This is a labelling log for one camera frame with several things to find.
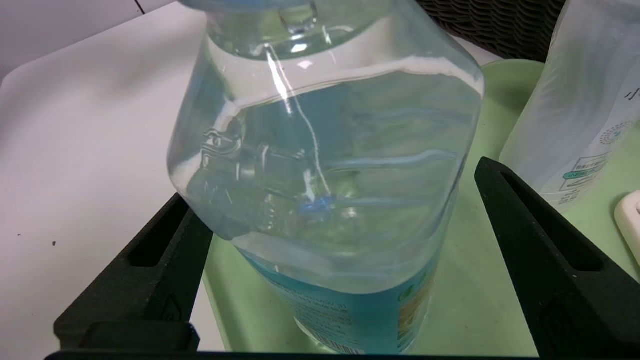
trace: white background wall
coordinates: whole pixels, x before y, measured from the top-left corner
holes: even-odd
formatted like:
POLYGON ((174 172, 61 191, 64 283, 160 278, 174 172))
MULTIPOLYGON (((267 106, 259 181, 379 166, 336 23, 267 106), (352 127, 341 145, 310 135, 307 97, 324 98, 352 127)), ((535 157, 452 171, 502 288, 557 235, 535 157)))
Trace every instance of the white background wall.
POLYGON ((0 82, 22 64, 172 1, 0 0, 0 82))

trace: white table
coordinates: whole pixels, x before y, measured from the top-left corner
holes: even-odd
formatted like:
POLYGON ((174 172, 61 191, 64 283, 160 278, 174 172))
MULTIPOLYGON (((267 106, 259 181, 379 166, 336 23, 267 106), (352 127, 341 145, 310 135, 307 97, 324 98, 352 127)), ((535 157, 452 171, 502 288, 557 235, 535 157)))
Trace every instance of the white table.
MULTIPOLYGON (((169 4, 0 87, 0 358, 55 352, 55 319, 174 194, 165 156, 204 16, 169 4)), ((480 64, 495 55, 466 42, 480 64)), ((224 350, 202 284, 199 350, 224 350)))

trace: white surface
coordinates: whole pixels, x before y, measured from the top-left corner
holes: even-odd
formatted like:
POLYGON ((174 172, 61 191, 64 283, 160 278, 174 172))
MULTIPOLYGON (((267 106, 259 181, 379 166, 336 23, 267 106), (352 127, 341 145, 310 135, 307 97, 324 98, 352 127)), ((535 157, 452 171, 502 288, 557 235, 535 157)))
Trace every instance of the white surface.
MULTIPOLYGON (((173 3, 0 87, 2 360, 56 351, 55 319, 174 193, 166 147, 203 32, 173 3)), ((202 285, 191 321, 200 350, 223 350, 202 285)))
POLYGON ((616 206, 614 216, 622 237, 640 264, 640 190, 622 199, 616 206))
POLYGON ((150 13, 174 1, 175 0, 138 0, 138 4, 140 4, 145 13, 150 13))
POLYGON ((0 0, 0 83, 22 64, 140 15, 135 0, 0 0))

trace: clear plastic bottle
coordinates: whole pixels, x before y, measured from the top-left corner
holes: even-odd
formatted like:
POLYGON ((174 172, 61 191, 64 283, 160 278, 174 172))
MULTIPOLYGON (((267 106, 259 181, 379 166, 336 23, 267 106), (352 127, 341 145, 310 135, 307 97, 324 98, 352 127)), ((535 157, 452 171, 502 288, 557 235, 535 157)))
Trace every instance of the clear plastic bottle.
POLYGON ((413 342, 483 96, 413 0, 182 0, 208 16, 178 192, 349 354, 413 342))

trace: wicker basket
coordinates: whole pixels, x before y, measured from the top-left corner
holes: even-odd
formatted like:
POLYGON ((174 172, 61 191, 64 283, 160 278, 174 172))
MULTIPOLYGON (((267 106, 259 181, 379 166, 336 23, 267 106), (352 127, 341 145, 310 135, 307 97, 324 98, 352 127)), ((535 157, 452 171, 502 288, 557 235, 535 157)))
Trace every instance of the wicker basket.
POLYGON ((445 30, 504 58, 544 62, 566 0, 418 0, 445 30))

